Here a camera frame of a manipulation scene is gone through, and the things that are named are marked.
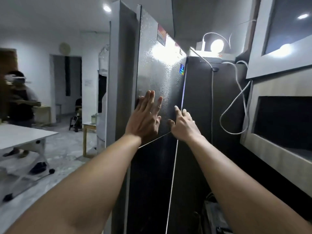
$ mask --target white wall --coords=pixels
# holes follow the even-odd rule
[[[62,105],[62,114],[75,112],[75,103],[80,96],[80,57],[70,57],[70,85],[71,95],[66,96],[65,81],[65,57],[53,56],[54,59],[54,81],[55,85],[55,103]]]
[[[71,47],[70,55],[81,56],[80,34],[56,32],[0,31],[0,48],[17,50],[18,68],[28,86],[38,95],[43,105],[51,106],[52,122],[55,122],[54,79],[51,78],[50,55],[59,55],[59,44],[66,42]]]
[[[239,55],[244,51],[245,42],[248,41],[247,30],[251,23],[245,23],[239,27],[237,25],[252,19],[254,4],[255,0],[218,0],[217,2],[211,32],[229,39],[230,34],[235,30],[231,38],[230,53],[232,54]],[[211,35],[206,44],[210,47],[211,42],[218,38],[220,37],[217,35]]]
[[[99,53],[109,44],[109,34],[82,33],[82,121],[91,121],[98,110]],[[85,86],[85,80],[91,84]]]

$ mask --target table leg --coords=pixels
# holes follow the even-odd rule
[[[87,157],[87,127],[83,127],[83,156]]]

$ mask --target floor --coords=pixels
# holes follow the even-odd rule
[[[4,233],[7,228],[38,198],[45,194],[49,189],[54,187],[62,179],[68,176],[71,172],[79,168],[89,159],[82,157],[82,138],[83,133],[79,131],[75,133],[73,130],[68,131],[69,117],[62,119],[62,122],[53,127],[42,128],[44,130],[52,130],[59,134],[48,137],[46,140],[45,156],[51,166],[56,171],[52,175],[44,172],[37,175],[34,179],[39,179],[35,185],[28,179],[23,180],[15,189],[19,193],[23,189],[32,185],[25,192],[17,195],[8,203],[0,201],[0,234]],[[96,154],[94,147],[96,146],[96,134],[88,133],[87,135],[87,151],[90,154]],[[11,171],[15,171],[24,167],[36,157],[35,153],[29,153],[25,158],[3,158],[2,154],[6,151],[0,151],[0,164],[6,167],[5,170],[0,170],[0,199],[6,195],[8,187],[16,181],[17,177],[8,175]]]

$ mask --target person's right hand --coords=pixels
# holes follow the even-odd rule
[[[178,140],[188,142],[193,138],[200,136],[201,133],[197,128],[195,121],[193,121],[191,115],[183,109],[181,112],[177,106],[174,106],[177,115],[177,121],[174,123],[173,120],[168,120],[171,127],[171,133]]]

